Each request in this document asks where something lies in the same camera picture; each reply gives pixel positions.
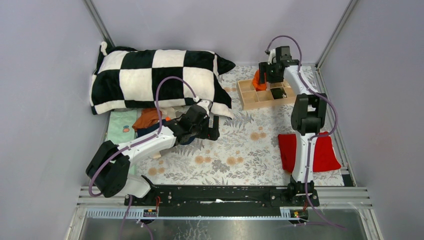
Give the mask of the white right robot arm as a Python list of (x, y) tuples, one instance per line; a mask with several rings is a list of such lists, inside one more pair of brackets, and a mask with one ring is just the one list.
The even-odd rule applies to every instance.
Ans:
[(295, 163), (286, 198), (291, 205), (299, 206), (307, 199), (306, 191), (314, 188), (314, 150), (325, 124), (327, 102), (305, 80), (301, 64), (292, 58), (289, 46), (267, 49), (265, 53), (268, 60), (258, 65), (260, 83), (287, 81), (296, 96), (290, 118), (296, 139)]

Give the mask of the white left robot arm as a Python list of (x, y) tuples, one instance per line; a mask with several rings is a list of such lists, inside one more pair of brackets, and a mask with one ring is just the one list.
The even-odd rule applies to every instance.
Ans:
[(144, 206), (155, 200), (154, 185), (145, 176), (137, 176), (130, 169), (138, 162), (160, 151), (185, 144), (190, 139), (216, 141), (220, 117), (210, 114), (202, 103), (192, 105), (180, 117), (159, 122), (158, 129), (125, 143), (103, 142), (86, 168), (90, 178), (91, 197), (111, 198), (129, 195)]

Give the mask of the wooden compartment organizer box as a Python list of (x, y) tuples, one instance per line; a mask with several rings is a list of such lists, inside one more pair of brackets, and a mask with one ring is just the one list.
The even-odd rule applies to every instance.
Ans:
[[(240, 80), (237, 82), (237, 90), (240, 97), (242, 109), (254, 110), (260, 108), (277, 107), (282, 105), (293, 104), (296, 95), (287, 82), (269, 83), (264, 91), (256, 91), (252, 85), (252, 80)], [(287, 97), (283, 99), (273, 99), (270, 89), (284, 88)]]

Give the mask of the orange underwear white trim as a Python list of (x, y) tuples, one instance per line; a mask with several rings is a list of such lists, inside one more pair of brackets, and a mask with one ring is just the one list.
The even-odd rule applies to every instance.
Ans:
[(266, 83), (260, 83), (260, 70), (259, 69), (254, 74), (254, 77), (252, 79), (252, 85), (255, 88), (256, 92), (267, 90), (267, 84)]

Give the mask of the navy underwear orange trim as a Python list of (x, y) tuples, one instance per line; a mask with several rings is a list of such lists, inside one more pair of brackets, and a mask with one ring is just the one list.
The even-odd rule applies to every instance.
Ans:
[[(149, 127), (147, 127), (147, 128), (140, 128), (140, 129), (137, 129), (137, 130), (135, 131), (135, 132), (136, 132), (136, 137), (137, 137), (137, 138), (139, 138), (139, 137), (142, 137), (142, 136), (144, 136), (144, 135), (146, 135), (146, 134), (152, 133), (153, 131), (157, 130), (158, 128), (159, 128), (159, 123), (157, 122), (157, 123), (155, 123), (155, 124), (153, 124), (153, 125), (151, 125), (151, 126), (149, 126)], [(190, 137), (187, 141), (181, 142), (181, 143), (180, 143), (180, 145), (183, 145), (183, 146), (185, 146), (185, 145), (189, 145), (189, 144), (191, 144), (194, 140), (195, 140), (195, 137), (194, 137), (194, 136), (192, 136), (192, 137)]]

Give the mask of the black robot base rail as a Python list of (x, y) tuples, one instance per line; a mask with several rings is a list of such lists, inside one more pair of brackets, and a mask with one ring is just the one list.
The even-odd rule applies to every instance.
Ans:
[(259, 208), (294, 208), (305, 210), (319, 206), (315, 189), (295, 192), (289, 186), (241, 185), (153, 185), (142, 198), (126, 197), (124, 205), (169, 209), (253, 210)]

